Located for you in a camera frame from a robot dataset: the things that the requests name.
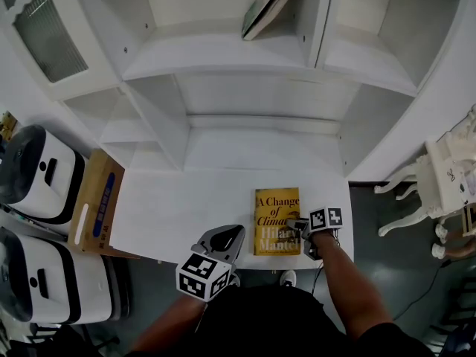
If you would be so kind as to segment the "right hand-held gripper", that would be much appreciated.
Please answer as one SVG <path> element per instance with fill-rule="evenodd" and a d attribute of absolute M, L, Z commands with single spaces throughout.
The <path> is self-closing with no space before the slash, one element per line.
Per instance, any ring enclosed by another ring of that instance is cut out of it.
<path fill-rule="evenodd" d="M 287 219 L 286 225 L 300 233 L 304 240 L 304 254 L 311 260 L 318 261 L 321 257 L 312 236 L 315 233 L 329 231 L 339 244 L 338 231 L 343 228 L 343 217 L 340 208 L 323 207 L 311 210 L 308 218 Z"/>

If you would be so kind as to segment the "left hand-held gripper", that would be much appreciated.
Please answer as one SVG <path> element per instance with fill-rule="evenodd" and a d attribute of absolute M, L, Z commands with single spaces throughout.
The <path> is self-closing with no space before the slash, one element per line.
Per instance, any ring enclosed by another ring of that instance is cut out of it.
<path fill-rule="evenodd" d="M 203 233 L 190 256 L 176 268 L 176 288 L 205 303 L 228 284 L 245 240 L 242 225 L 223 225 Z"/>

